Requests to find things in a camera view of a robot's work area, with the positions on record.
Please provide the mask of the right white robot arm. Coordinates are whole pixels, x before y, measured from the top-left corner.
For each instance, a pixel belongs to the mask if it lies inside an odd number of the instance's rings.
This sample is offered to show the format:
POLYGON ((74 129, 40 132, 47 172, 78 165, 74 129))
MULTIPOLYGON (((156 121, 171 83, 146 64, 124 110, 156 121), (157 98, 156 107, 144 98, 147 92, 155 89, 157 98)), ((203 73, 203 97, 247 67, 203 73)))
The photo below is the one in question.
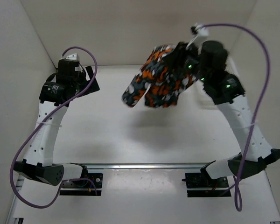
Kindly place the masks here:
POLYGON ((188 56, 185 68, 202 82, 204 92, 228 121, 241 152, 213 161, 201 168, 200 181, 212 186, 223 176, 245 179, 260 173, 280 159, 255 123, 245 90, 239 78, 226 70, 228 51, 218 41, 205 41, 198 56, 188 56))

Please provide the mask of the orange camouflage shorts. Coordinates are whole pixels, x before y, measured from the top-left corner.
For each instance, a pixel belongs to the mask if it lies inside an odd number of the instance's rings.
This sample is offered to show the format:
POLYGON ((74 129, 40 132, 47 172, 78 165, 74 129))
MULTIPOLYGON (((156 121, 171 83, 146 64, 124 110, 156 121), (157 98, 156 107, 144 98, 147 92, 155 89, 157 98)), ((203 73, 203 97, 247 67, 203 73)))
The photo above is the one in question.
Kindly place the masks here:
POLYGON ((176 106, 180 94, 196 81, 182 66, 186 56, 198 55, 198 49, 186 51, 186 46, 186 42, 156 46, 124 91, 123 103, 133 108, 144 97, 145 106, 150 108, 176 106))

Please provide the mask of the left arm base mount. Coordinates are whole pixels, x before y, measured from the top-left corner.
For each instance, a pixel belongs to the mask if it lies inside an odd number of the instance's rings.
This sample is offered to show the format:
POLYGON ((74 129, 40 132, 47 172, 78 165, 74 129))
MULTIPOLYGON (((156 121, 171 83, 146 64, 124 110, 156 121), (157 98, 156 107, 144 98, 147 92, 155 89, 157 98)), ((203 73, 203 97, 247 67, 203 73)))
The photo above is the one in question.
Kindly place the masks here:
POLYGON ((63 182, 60 196, 101 196, 103 185, 103 173, 89 171, 82 166, 81 180, 63 182))

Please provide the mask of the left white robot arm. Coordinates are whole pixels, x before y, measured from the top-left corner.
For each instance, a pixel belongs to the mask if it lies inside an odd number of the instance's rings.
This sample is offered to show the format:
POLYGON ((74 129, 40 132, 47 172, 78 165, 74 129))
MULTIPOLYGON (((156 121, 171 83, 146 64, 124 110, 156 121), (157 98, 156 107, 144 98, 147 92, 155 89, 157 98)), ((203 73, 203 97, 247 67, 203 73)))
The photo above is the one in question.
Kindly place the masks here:
POLYGON ((85 186, 89 180, 86 167, 77 163, 54 164, 53 152, 68 100, 78 93, 85 96, 99 89, 91 66, 82 69, 77 60, 61 59, 58 71, 49 76, 41 89, 36 123, 40 129, 13 170, 27 179, 52 186, 70 179, 79 187, 85 186))

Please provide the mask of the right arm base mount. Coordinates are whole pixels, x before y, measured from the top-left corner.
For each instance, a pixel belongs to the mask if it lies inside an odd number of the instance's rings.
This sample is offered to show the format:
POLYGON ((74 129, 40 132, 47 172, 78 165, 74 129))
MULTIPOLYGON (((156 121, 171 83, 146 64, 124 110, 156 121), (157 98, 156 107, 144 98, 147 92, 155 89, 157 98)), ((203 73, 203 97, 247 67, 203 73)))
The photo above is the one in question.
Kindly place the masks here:
POLYGON ((208 181, 201 173, 185 173, 188 198, 231 197, 227 177, 208 181))

